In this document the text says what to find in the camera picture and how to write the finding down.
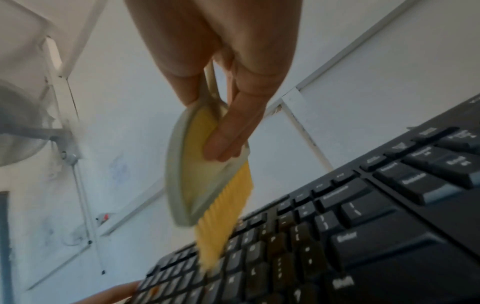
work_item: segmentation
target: brush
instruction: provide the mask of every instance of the brush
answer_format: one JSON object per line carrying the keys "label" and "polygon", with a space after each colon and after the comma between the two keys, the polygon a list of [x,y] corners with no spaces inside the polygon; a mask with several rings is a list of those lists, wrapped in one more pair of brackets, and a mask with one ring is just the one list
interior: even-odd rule
{"label": "brush", "polygon": [[212,62],[205,68],[199,98],[189,105],[173,128],[168,144],[165,183],[168,204],[179,226],[195,226],[199,262],[212,269],[223,254],[252,192],[246,143],[239,157],[227,162],[206,161],[203,148],[225,115]]}

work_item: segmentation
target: ceiling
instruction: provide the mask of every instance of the ceiling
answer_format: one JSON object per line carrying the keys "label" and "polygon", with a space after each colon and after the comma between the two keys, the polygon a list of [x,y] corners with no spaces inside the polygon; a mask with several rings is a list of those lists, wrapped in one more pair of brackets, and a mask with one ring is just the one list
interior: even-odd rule
{"label": "ceiling", "polygon": [[38,45],[52,37],[62,60],[74,55],[97,0],[0,0],[0,79],[39,97],[45,62]]}

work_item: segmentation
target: enter key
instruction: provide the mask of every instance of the enter key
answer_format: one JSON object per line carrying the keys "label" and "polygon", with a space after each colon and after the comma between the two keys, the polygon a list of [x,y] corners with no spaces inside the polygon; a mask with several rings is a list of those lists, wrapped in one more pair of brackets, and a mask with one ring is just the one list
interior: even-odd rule
{"label": "enter key", "polygon": [[330,239],[338,265],[348,269],[399,251],[443,240],[405,212],[395,212]]}

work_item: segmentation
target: wall fan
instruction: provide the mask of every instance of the wall fan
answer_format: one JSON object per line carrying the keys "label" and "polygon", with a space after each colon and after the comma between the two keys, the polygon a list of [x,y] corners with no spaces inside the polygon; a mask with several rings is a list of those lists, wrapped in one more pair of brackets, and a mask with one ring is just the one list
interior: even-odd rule
{"label": "wall fan", "polygon": [[53,129],[54,119],[24,90],[0,81],[0,167],[35,155],[48,142],[55,142],[61,158],[75,165],[79,151],[72,133]]}

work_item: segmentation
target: black keyboard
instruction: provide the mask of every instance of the black keyboard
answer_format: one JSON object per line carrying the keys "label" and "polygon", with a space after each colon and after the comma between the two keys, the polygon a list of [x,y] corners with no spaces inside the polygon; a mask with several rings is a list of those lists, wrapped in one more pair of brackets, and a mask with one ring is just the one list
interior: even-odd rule
{"label": "black keyboard", "polygon": [[479,261],[477,95],[245,216],[210,272],[162,257],[130,304],[479,303]]}

